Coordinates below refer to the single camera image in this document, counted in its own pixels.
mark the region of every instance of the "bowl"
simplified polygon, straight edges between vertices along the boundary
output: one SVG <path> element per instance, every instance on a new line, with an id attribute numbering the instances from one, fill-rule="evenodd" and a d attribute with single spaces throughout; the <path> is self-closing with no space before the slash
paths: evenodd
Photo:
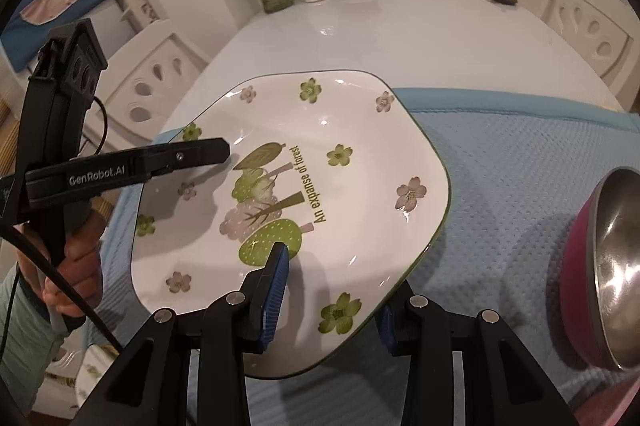
<path id="1" fill-rule="evenodd" d="M 609 172 L 580 210 L 564 250 L 562 322 L 582 359 L 640 365 L 640 173 Z"/>
<path id="2" fill-rule="evenodd" d="M 265 76 L 226 93 L 176 140 L 224 137 L 224 165 L 145 184 L 131 274 L 154 312 L 207 308 L 292 255 L 273 342 L 252 377 L 292 376 L 353 336 L 416 265 L 449 208 L 446 169 L 378 77 L 359 71 Z"/>

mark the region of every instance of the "blue fabric edge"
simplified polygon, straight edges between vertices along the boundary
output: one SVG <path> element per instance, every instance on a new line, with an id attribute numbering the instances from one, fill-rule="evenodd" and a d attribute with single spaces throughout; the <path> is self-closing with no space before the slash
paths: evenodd
<path id="1" fill-rule="evenodd" d="M 471 89 L 398 88 L 394 93 L 412 113 L 477 112 L 588 121 L 640 133 L 640 116 L 610 111 L 582 102 L 509 92 Z"/>

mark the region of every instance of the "person's arm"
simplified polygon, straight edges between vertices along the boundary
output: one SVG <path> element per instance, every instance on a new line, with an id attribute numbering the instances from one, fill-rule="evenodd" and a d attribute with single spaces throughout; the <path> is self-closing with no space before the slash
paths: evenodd
<path id="1" fill-rule="evenodd" d="M 67 239 L 65 260 L 58 266 L 60 274 L 92 307 L 96 307 L 102 298 L 97 246 L 103 231 L 104 219 L 92 212 L 87 222 Z M 28 228 L 23 232 L 48 258 L 42 240 Z M 68 335 L 53 332 L 46 305 L 71 317 L 80 317 L 82 312 L 49 278 L 41 289 L 35 266 L 22 253 L 18 252 L 17 257 L 17 265 L 0 286 L 0 330 L 3 330 L 15 272 L 20 269 L 20 283 L 9 321 L 0 376 L 20 410 L 27 414 L 35 402 L 49 363 Z"/>

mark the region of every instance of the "silver screw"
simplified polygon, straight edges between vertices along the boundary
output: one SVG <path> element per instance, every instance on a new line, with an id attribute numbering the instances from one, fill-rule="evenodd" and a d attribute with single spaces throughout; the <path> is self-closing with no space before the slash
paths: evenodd
<path id="1" fill-rule="evenodd" d="M 496 311 L 492 311 L 491 309 L 482 311 L 481 316 L 482 316 L 482 319 L 487 323 L 496 323 L 500 319 L 500 316 L 498 315 L 498 313 Z"/>
<path id="2" fill-rule="evenodd" d="M 156 320 L 157 323 L 166 323 L 171 317 L 172 313 L 169 309 L 161 309 L 154 314 L 154 320 Z"/>
<path id="3" fill-rule="evenodd" d="M 240 291 L 230 292 L 226 295 L 226 302 L 229 305 L 239 305 L 244 301 L 244 294 Z"/>
<path id="4" fill-rule="evenodd" d="M 409 298 L 409 303 L 413 307 L 421 309 L 423 307 L 427 307 L 427 305 L 429 304 L 429 300 L 427 300 L 427 298 L 425 298 L 422 294 L 414 294 L 411 298 Z"/>

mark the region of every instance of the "human hand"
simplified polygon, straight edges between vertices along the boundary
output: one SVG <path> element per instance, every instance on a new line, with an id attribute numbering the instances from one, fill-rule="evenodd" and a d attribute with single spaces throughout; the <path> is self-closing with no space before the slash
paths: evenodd
<path id="1" fill-rule="evenodd" d="M 92 210 L 87 221 L 67 236 L 65 259 L 58 266 L 60 275 L 76 289 L 76 292 L 92 308 L 95 308 L 102 300 L 102 269 L 97 247 L 105 225 L 104 218 L 100 213 Z M 50 258 L 47 247 L 35 231 L 25 225 L 22 232 L 31 244 L 38 248 L 39 252 L 47 259 Z M 84 315 L 49 278 L 45 280 L 44 288 L 41 288 L 36 266 L 22 252 L 17 251 L 17 256 L 22 275 L 31 285 L 33 292 L 44 303 L 55 307 L 59 313 L 67 316 L 78 318 Z"/>

